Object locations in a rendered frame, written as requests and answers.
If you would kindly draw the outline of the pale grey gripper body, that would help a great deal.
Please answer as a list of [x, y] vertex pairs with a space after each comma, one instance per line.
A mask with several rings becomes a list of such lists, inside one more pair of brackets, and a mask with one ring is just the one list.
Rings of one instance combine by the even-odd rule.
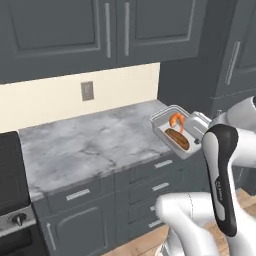
[[194, 140], [196, 138], [202, 140], [202, 137], [208, 130], [211, 122], [212, 120], [203, 113], [194, 111], [186, 119], [186, 131], [194, 137]]

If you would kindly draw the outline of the dark grey fridge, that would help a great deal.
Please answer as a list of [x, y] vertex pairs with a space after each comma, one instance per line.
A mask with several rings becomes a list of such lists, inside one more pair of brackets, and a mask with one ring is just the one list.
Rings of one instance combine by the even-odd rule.
[[160, 65], [158, 99], [210, 118], [250, 96], [256, 89], [215, 98], [224, 52], [238, 0], [209, 0], [196, 57]]

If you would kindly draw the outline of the grey base cupboard door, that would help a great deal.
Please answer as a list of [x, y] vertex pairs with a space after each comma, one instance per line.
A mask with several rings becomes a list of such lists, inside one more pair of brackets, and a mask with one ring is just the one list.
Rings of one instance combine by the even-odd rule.
[[[46, 223], [51, 224], [56, 251]], [[40, 221], [50, 256], [101, 256], [115, 245], [115, 197], [111, 193]]]

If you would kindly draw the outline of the brown bread loaf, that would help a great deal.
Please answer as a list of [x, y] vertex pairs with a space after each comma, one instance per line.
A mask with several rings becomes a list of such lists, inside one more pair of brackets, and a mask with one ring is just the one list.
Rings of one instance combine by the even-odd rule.
[[190, 147], [189, 141], [178, 131], [168, 128], [165, 133], [174, 140], [182, 149], [188, 150]]

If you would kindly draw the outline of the orange shrimp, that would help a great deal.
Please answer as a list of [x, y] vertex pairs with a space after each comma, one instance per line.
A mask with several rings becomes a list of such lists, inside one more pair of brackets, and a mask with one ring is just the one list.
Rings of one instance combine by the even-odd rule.
[[185, 123], [185, 117], [179, 112], [175, 112], [169, 118], [170, 127], [174, 128], [176, 125], [179, 125], [180, 126], [180, 133], [183, 133], [184, 123]]

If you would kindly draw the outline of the narrow grey drawer front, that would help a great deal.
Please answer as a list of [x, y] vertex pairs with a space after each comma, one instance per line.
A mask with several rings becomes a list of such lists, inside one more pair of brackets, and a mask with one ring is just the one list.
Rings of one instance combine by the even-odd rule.
[[150, 207], [155, 206], [155, 202], [156, 199], [152, 198], [150, 200], [141, 202], [138, 205], [133, 205], [129, 209], [128, 223], [131, 224], [135, 221], [139, 221], [151, 216], [155, 211], [150, 211]]
[[[176, 172], [171, 172], [158, 178], [154, 178], [145, 184], [134, 187], [129, 192], [129, 203], [134, 204], [140, 201], [145, 201], [146, 199], [150, 199], [153, 196], [157, 196], [165, 192], [175, 191], [181, 184], [182, 180], [182, 170], [178, 170]], [[162, 184], [164, 182], [168, 182], [169, 186], [155, 192], [152, 191], [152, 187]]]
[[[155, 168], [154, 165], [156, 163], [160, 163], [166, 160], [172, 160], [173, 163], [167, 166], [164, 166], [162, 168]], [[137, 182], [139, 180], [143, 180], [146, 178], [149, 178], [151, 176], [155, 176], [158, 174], [162, 174], [168, 170], [172, 170], [172, 169], [177, 169], [178, 167], [180, 167], [182, 164], [184, 163], [184, 161], [178, 157], [175, 154], [169, 154], [166, 155], [164, 157], [155, 159], [153, 161], [135, 166], [133, 168], [131, 168], [129, 170], [129, 182], [133, 183], [133, 182]]]
[[152, 230], [154, 230], [155, 228], [158, 228], [160, 227], [161, 225], [163, 225], [163, 222], [154, 227], [154, 228], [149, 228], [148, 227], [148, 224], [155, 221], [155, 220], [158, 220], [159, 218], [156, 217], [156, 216], [150, 216], [150, 217], [147, 217], [145, 219], [142, 219], [142, 220], [139, 220], [139, 221], [136, 221], [132, 224], [129, 225], [129, 228], [128, 228], [128, 237], [130, 239], [134, 239], [134, 238], [137, 238], [145, 233], [148, 233]]

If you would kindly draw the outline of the wide grey drawer front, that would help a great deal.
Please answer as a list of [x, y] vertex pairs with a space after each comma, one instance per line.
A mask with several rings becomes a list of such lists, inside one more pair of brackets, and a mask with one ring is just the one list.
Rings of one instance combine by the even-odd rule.
[[[84, 189], [90, 189], [91, 193], [71, 201], [66, 200], [67, 195], [76, 193]], [[100, 181], [98, 177], [94, 177], [89, 180], [84, 180], [81, 182], [72, 183], [67, 186], [58, 188], [54, 191], [47, 192], [45, 194], [46, 205], [44, 216], [48, 217], [61, 211], [69, 210], [78, 205], [82, 205], [96, 198], [99, 195], [99, 193]]]

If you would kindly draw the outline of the black and silver stove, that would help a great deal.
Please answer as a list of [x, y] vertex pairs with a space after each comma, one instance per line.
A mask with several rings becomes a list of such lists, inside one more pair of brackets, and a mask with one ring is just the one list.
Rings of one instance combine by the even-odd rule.
[[[11, 222], [25, 213], [22, 226]], [[49, 256], [31, 204], [17, 131], [0, 133], [0, 256]]]

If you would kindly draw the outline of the black stove knob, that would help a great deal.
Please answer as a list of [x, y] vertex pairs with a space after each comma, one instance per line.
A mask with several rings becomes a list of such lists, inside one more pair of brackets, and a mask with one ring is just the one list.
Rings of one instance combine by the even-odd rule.
[[15, 225], [22, 226], [23, 222], [27, 219], [27, 215], [25, 213], [19, 213], [12, 217], [11, 222]]

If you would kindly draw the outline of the narrow grey wall cupboard door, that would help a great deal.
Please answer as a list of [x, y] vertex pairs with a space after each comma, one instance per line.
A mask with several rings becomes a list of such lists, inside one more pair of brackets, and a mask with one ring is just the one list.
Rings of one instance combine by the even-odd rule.
[[[125, 2], [130, 2], [129, 56], [125, 56]], [[121, 66], [198, 55], [207, 0], [117, 0], [117, 60]]]

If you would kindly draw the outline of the grey wall socket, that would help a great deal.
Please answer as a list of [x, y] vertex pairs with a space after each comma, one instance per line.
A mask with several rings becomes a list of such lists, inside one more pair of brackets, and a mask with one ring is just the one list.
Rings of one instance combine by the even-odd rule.
[[93, 82], [83, 82], [81, 84], [81, 93], [82, 93], [82, 100], [88, 101], [94, 99], [94, 88], [93, 88]]

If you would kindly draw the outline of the wide grey wall cupboard door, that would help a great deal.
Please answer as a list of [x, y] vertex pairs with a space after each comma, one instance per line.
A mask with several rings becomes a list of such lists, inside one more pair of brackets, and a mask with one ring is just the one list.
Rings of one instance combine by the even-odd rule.
[[0, 0], [0, 84], [110, 69], [116, 51], [115, 0]]

